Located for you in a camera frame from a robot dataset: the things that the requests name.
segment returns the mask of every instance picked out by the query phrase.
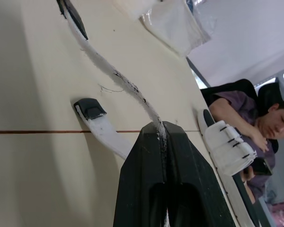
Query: red line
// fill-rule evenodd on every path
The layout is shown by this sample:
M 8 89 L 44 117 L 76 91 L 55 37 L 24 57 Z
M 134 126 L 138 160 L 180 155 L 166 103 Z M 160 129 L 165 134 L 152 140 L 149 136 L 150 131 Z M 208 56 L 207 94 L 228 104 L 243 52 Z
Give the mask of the red line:
M 118 133 L 140 133 L 140 130 L 117 131 Z M 88 130 L 68 130 L 68 131 L 50 131 L 50 130 L 0 130 L 0 134 L 67 134 L 67 133 L 91 133 Z

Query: white plastic splint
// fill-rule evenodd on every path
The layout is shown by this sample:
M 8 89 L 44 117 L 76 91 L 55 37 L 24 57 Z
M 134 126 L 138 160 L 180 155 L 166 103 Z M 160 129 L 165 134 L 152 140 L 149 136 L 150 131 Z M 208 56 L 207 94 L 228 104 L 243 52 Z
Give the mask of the white plastic splint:
M 206 125 L 203 111 L 198 114 L 199 125 Z M 225 175 L 233 176 L 248 167 L 256 158 L 256 152 L 243 141 L 241 135 L 224 121 L 201 130 L 216 167 Z
M 214 165 L 217 167 L 224 190 L 227 192 L 227 197 L 240 226 L 255 227 L 231 175 L 231 173 L 236 174 L 247 167 L 256 158 L 255 151 L 252 150 L 249 144 L 243 142 L 239 133 L 233 127 L 225 124 L 224 121 L 208 127 L 203 110 L 198 113 L 198 124 L 204 143 L 209 150 Z M 233 149 L 234 143 L 240 143 L 239 146 L 236 146 L 237 149 Z

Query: plastic bag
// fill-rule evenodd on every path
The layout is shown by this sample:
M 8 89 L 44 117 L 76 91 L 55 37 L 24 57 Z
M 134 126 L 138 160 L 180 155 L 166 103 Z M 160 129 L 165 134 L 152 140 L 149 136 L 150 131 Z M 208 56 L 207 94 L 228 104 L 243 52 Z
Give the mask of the plastic bag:
M 113 5 L 132 21 L 136 21 L 158 0 L 113 0 Z
M 142 16 L 146 28 L 180 56 L 210 38 L 199 26 L 186 0 L 164 0 Z
M 210 37 L 216 27 L 217 19 L 205 14 L 204 10 L 201 9 L 203 5 L 205 6 L 207 4 L 205 0 L 186 0 L 186 4 L 190 12 L 194 15 L 201 30 Z

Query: man's arm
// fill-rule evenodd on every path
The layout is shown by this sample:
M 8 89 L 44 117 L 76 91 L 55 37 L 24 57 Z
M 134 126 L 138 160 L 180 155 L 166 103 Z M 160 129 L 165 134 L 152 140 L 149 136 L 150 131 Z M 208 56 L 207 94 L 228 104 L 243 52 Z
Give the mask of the man's arm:
M 219 98 L 209 106 L 209 111 L 214 120 L 225 121 L 232 127 L 237 128 L 243 135 L 251 137 L 253 126 L 246 122 L 229 104 L 225 98 Z
M 250 137 L 263 152 L 268 150 L 267 139 L 262 136 L 259 129 L 245 121 L 227 99 L 217 99 L 209 106 L 209 111 L 216 122 L 225 121 L 237 128 L 241 134 Z

